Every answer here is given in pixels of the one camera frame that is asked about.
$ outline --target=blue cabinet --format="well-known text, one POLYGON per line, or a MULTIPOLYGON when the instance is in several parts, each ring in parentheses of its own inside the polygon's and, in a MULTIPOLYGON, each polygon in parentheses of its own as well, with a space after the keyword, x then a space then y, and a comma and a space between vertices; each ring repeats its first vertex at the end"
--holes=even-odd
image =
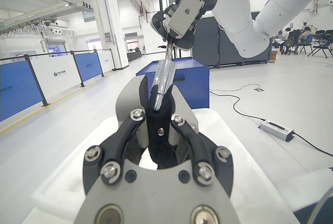
MULTIPOLYGON (((176 85, 190 108, 209 108, 209 68, 191 57, 173 59, 176 63, 174 85, 176 85)), ((150 89, 158 61, 151 62, 136 75, 146 75, 150 89)))

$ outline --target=black cable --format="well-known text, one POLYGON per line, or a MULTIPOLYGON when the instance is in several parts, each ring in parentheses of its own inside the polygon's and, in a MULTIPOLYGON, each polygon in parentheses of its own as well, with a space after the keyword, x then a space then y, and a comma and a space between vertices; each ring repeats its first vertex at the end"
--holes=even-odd
POLYGON ((298 137, 302 138, 305 142, 307 142, 309 145, 311 145, 311 146, 314 147, 315 149, 317 149, 317 150, 319 150, 319 151, 321 151, 321 152, 323 152, 323 153, 325 153, 325 154, 327 154, 327 155, 333 156, 333 154, 330 154, 330 153, 328 153, 328 152, 326 152, 326 151, 324 151, 324 150, 321 150, 320 148, 317 148, 315 145, 311 144, 308 140, 304 139, 302 136, 300 136, 300 135, 297 134, 296 132, 293 131, 292 134, 295 134, 295 135, 297 135, 298 137))
POLYGON ((238 96, 227 95, 227 94, 220 95, 220 94, 216 94, 216 93, 212 92, 211 90, 210 90, 210 93, 212 93, 212 94, 214 94, 214 95, 216 95, 216 96, 230 96, 230 97, 235 97, 235 98, 237 98, 238 100, 233 104, 233 109, 234 109, 234 111, 236 111, 237 113, 239 113, 240 115, 243 115, 243 116, 247 116, 247 117, 256 118, 256 119, 260 119, 260 120, 266 121, 266 119, 262 119, 262 118, 255 117, 255 116, 246 115, 246 114, 243 114, 243 113, 240 113, 239 111, 237 111, 237 110, 235 109, 235 105, 236 105, 236 104, 239 102, 239 100, 240 100, 240 98, 239 98, 238 96))
MULTIPOLYGON (((234 111, 236 111, 236 112, 239 113, 240 115, 243 115, 243 116, 246 116, 246 117, 251 117, 251 118, 256 118, 256 119, 260 119, 260 120, 266 121, 266 119, 262 119, 262 118, 255 117, 255 116, 246 115, 246 114, 243 114, 243 113, 240 113, 239 111, 237 111, 237 110, 235 109, 235 105, 240 101, 240 98, 239 98, 238 96, 227 95, 227 94, 222 94, 222 95, 221 95, 221 94, 216 94, 216 93, 212 92, 211 90, 209 90, 209 92, 212 93, 212 94, 214 94, 214 95, 216 95, 216 96, 230 96, 230 97, 235 97, 235 98, 237 98, 238 100, 233 104, 233 109, 234 109, 234 111)), ((323 152, 323 153, 325 153, 325 154, 327 154, 327 155, 333 156, 333 154, 330 154, 330 153, 328 153, 328 152, 326 152, 326 151, 324 151, 324 150, 322 150, 322 149, 320 149, 320 148, 317 148, 315 145, 311 144, 308 140, 304 139, 302 136, 300 136, 300 135, 297 134, 296 132, 293 131, 292 134, 297 135, 298 137, 300 137, 301 139, 303 139, 305 142, 307 142, 309 145, 311 145, 311 146, 314 147, 315 149, 317 149, 317 150, 319 150, 319 151, 321 151, 321 152, 323 152)))

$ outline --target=chrome tube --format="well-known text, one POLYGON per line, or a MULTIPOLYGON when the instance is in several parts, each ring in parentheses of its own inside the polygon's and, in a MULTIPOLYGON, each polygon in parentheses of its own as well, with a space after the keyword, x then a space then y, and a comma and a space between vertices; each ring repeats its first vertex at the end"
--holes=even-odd
POLYGON ((168 42, 165 51, 165 59, 158 61, 157 70, 152 87, 157 85, 157 96, 154 103, 154 110, 159 110, 162 105, 164 94, 172 85, 176 72, 176 64, 171 61, 173 43, 168 42))

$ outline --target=safety barrier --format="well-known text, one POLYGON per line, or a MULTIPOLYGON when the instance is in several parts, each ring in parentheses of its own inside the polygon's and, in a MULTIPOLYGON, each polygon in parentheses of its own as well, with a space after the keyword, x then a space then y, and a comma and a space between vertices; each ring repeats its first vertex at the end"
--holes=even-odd
POLYGON ((24 58, 24 61, 0 65, 0 122, 39 102, 43 106, 52 96, 114 69, 111 49, 23 55, 0 61, 24 58))

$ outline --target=white barrier panel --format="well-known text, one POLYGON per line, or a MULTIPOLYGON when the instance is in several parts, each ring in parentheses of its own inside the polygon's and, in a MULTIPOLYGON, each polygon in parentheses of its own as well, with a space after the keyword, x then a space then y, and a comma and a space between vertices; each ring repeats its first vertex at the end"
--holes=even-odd
POLYGON ((72 55, 31 60, 46 99, 81 83, 72 55))
POLYGON ((111 51, 98 52, 98 57, 101 62, 101 67, 102 67, 103 73, 114 69, 114 63, 113 63, 111 51))

